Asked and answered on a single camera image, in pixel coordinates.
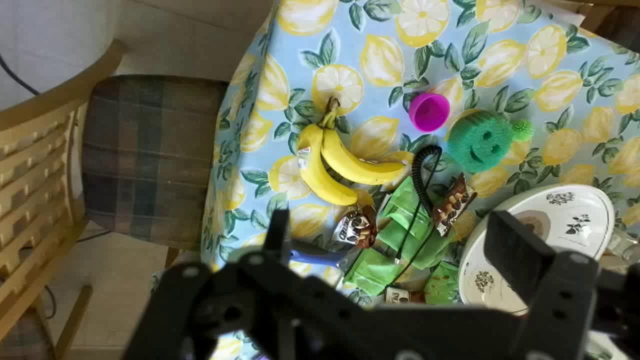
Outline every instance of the floor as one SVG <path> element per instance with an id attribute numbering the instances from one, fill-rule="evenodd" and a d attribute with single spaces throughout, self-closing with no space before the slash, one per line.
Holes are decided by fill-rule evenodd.
<path id="1" fill-rule="evenodd" d="M 41 93 L 92 65 L 111 38 L 127 44 L 117 72 L 228 80 L 268 11 L 268 0 L 0 0 L 0 55 Z M 0 72 L 0 111 L 27 99 Z M 163 257 L 165 249 L 125 236 L 74 246 L 49 285 L 53 341 L 80 287 L 94 287 L 71 360 L 122 357 Z"/>

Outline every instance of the tablecloth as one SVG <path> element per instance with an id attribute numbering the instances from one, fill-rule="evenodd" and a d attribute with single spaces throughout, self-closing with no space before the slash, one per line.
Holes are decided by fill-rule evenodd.
<path id="1" fill-rule="evenodd" d="M 419 134 L 409 100 L 435 91 L 447 125 Z M 616 225 L 640 231 L 640 57 L 564 24 L 527 0 L 280 0 L 241 58 L 216 118 L 216 151 L 201 228 L 211 269 L 260 246 L 273 208 L 292 210 L 292 235 L 323 244 L 340 208 L 313 197 L 296 162 L 299 130 L 341 105 L 338 128 L 362 159 L 392 159 L 474 111 L 530 120 L 491 170 L 468 175 L 477 200 L 458 221 L 463 238 L 512 195 L 541 184 L 592 184 L 616 207 Z M 381 188 L 370 188 L 380 200 Z M 292 265 L 302 274 L 329 269 Z"/>

